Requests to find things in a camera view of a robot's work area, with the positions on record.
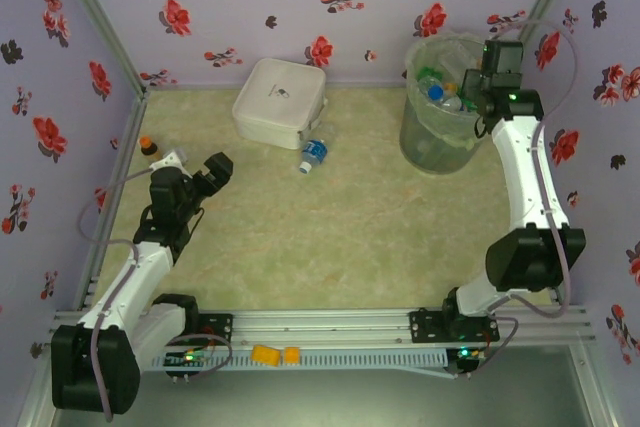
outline bottle label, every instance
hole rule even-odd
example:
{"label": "bottle label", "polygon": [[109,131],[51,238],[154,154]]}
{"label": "bottle label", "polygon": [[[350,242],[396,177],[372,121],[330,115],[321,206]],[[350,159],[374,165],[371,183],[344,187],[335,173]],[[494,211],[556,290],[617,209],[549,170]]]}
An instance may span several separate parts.
{"label": "bottle label", "polygon": [[302,152],[314,156],[319,163],[322,163],[328,151],[327,146],[319,140],[310,140]]}

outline orange bottle cap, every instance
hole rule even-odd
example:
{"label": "orange bottle cap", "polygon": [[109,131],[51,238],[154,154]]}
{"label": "orange bottle cap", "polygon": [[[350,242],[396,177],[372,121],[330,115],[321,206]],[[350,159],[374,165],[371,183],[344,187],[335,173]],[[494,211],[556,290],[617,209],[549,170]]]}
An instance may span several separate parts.
{"label": "orange bottle cap", "polygon": [[151,147],[151,144],[153,144],[153,142],[151,141],[151,137],[148,137],[146,135],[144,137],[140,137],[138,143],[143,149],[148,149],[149,147]]}

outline plastic bottle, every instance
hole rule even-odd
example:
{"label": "plastic bottle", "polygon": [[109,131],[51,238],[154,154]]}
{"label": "plastic bottle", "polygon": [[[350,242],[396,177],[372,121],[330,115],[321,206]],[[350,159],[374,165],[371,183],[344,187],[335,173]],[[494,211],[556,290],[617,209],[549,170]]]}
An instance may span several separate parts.
{"label": "plastic bottle", "polygon": [[455,93],[445,90],[435,77],[423,77],[418,81],[418,89],[429,101],[447,112],[460,112],[462,101]]}
{"label": "plastic bottle", "polygon": [[335,137],[335,128],[323,122],[311,133],[311,139],[302,150],[300,172],[308,174],[316,165],[320,165],[329,152]]}
{"label": "plastic bottle", "polygon": [[162,152],[160,152],[158,145],[151,140],[151,137],[140,137],[138,143],[140,144],[140,152],[142,152],[142,155],[144,155],[144,158],[147,159],[150,164],[162,160]]}

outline water bottle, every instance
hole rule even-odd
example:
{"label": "water bottle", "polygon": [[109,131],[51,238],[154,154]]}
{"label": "water bottle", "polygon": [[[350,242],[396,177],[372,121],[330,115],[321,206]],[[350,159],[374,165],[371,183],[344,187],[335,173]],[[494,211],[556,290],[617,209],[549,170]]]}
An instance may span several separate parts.
{"label": "water bottle", "polygon": [[300,172],[308,174],[313,167],[322,163],[329,152],[334,137],[335,128],[324,122],[311,133],[311,139],[302,150]]}
{"label": "water bottle", "polygon": [[442,84],[435,77],[423,77],[418,81],[418,89],[429,99],[432,104],[437,105],[447,112],[460,112],[462,101],[455,93],[444,90]]}

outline yellow block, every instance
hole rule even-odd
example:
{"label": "yellow block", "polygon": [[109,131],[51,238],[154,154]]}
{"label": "yellow block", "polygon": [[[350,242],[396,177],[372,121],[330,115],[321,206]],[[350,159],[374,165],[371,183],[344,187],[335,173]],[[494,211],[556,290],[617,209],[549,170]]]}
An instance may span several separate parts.
{"label": "yellow block", "polygon": [[264,345],[255,345],[251,352],[251,360],[277,367],[280,363],[280,351]]}
{"label": "yellow block", "polygon": [[284,363],[299,364],[300,363],[300,347],[285,347]]}

